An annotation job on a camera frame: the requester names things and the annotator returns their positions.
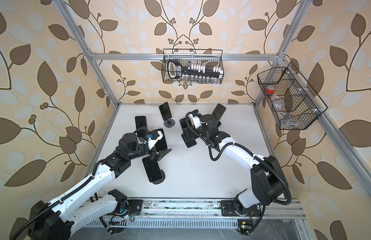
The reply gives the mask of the black phone stand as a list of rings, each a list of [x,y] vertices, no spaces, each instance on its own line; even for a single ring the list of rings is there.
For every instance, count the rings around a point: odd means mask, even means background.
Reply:
[[[222,118],[223,114],[225,113],[226,111],[226,107],[221,105],[221,104],[217,104],[215,109],[213,110],[212,112],[212,116],[217,120],[217,121],[220,121],[220,119]]]
[[[194,133],[188,127],[187,121],[185,118],[179,120],[181,128],[182,128],[182,136],[186,142],[194,140]]]

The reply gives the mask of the black square stand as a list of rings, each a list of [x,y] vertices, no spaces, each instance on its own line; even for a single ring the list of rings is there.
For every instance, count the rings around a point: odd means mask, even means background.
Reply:
[[[194,139],[191,139],[189,141],[186,140],[186,137],[184,134],[181,134],[182,140],[184,141],[187,148],[191,148],[197,144],[197,142]]]

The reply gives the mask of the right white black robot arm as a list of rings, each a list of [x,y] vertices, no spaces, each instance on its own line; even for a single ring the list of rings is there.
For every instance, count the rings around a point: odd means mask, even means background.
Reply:
[[[219,130],[220,121],[213,115],[201,115],[195,110],[186,113],[184,120],[192,136],[206,144],[212,161],[216,162],[226,155],[249,172],[251,187],[234,197],[234,206],[239,215],[247,214],[256,205],[276,203],[287,206],[292,202],[286,177],[274,156],[253,153],[239,144],[229,134]]]

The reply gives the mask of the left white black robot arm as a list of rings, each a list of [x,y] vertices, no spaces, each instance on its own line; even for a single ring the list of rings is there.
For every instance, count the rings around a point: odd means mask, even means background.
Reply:
[[[143,143],[138,141],[139,131],[145,131]],[[18,240],[22,233],[26,233],[32,240],[67,240],[94,219],[114,212],[126,200],[126,196],[118,190],[110,191],[85,207],[82,204],[127,170],[131,160],[160,161],[171,151],[156,149],[155,145],[164,141],[163,130],[149,131],[146,127],[124,134],[115,150],[98,161],[86,178],[48,203],[36,203],[31,208],[29,221],[19,227],[10,239]]]

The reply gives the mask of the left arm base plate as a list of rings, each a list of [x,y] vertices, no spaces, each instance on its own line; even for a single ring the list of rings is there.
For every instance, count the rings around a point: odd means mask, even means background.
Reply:
[[[109,213],[110,216],[126,216],[139,214],[142,210],[143,200],[127,199],[118,202],[113,212]]]

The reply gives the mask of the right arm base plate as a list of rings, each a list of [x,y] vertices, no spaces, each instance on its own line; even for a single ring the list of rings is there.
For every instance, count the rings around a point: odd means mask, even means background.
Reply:
[[[261,208],[256,205],[249,209],[239,211],[234,200],[222,200],[220,201],[219,206],[223,217],[259,217],[262,212]]]

